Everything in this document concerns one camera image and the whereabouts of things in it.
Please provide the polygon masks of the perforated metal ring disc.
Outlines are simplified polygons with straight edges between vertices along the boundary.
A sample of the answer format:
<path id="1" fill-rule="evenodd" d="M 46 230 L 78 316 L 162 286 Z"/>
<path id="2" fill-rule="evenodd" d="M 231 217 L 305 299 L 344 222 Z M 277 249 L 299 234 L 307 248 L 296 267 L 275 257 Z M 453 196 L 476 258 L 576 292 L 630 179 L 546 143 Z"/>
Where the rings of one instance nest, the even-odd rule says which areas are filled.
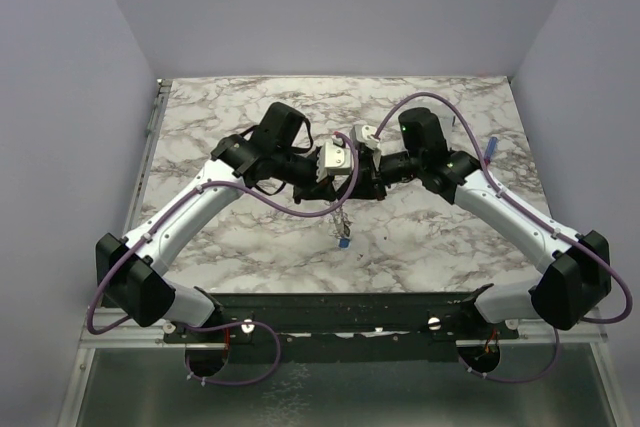
<path id="1" fill-rule="evenodd" d="M 333 222 L 336 237 L 338 239 L 350 239 L 352 222 L 349 220 L 344 208 L 339 206 L 330 213 L 330 217 Z"/>

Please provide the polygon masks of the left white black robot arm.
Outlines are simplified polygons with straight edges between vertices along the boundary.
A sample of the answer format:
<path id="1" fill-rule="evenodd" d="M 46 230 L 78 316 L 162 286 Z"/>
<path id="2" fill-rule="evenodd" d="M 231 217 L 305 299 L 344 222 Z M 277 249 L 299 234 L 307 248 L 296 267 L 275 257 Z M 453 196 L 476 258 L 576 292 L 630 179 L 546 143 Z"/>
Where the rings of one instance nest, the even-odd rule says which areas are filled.
<path id="1" fill-rule="evenodd" d="M 98 286 L 87 312 L 88 331 L 106 333 L 95 325 L 94 314 L 107 299 L 140 327 L 167 320 L 186 325 L 199 341 L 214 339 L 221 327 L 219 304 L 206 291 L 172 283 L 165 275 L 193 237 L 242 195 L 305 217 L 272 201 L 259 182 L 274 178 L 309 191 L 326 189 L 336 175 L 353 174 L 358 154 L 349 137 L 337 132 L 321 147 L 295 146 L 299 131 L 310 129 L 301 112 L 271 104 L 258 124 L 222 138 L 194 179 L 150 220 L 122 236 L 104 234 L 95 247 Z"/>

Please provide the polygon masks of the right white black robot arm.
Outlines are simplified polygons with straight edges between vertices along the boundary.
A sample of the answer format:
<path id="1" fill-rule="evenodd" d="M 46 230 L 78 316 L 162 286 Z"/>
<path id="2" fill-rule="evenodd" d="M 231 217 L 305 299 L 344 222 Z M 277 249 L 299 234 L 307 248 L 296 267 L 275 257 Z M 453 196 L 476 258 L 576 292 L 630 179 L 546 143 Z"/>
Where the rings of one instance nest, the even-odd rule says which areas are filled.
<path id="1" fill-rule="evenodd" d="M 598 232 L 581 234 L 512 193 L 475 156 L 447 144 L 439 118 L 425 107 L 399 116 L 404 148 L 383 155 L 374 128 L 356 125 L 349 134 L 358 151 L 357 199 L 383 199 L 387 187 L 418 180 L 427 191 L 485 222 L 536 268 L 537 281 L 485 286 L 459 314 L 461 330 L 481 338 L 495 324 L 541 319 L 569 330 L 611 291 L 609 244 Z"/>

